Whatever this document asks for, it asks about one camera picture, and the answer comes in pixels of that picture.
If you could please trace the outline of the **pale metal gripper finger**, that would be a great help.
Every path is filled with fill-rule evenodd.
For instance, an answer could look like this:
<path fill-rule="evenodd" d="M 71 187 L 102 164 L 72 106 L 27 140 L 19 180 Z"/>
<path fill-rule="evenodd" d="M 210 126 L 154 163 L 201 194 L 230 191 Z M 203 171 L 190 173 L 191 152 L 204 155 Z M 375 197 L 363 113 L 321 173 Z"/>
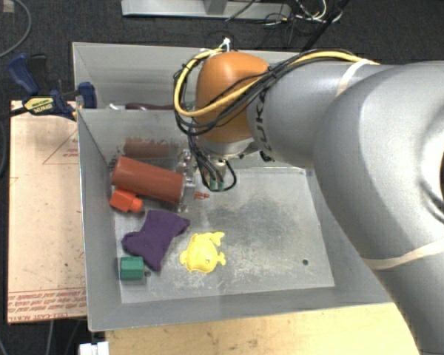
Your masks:
<path fill-rule="evenodd" d="M 182 183 L 181 195 L 178 202 L 178 212 L 185 212 L 194 200 L 195 182 L 193 180 L 185 180 Z"/>
<path fill-rule="evenodd" d="M 194 178 L 193 156 L 189 149 L 183 149 L 177 156 L 176 172 L 185 178 Z"/>

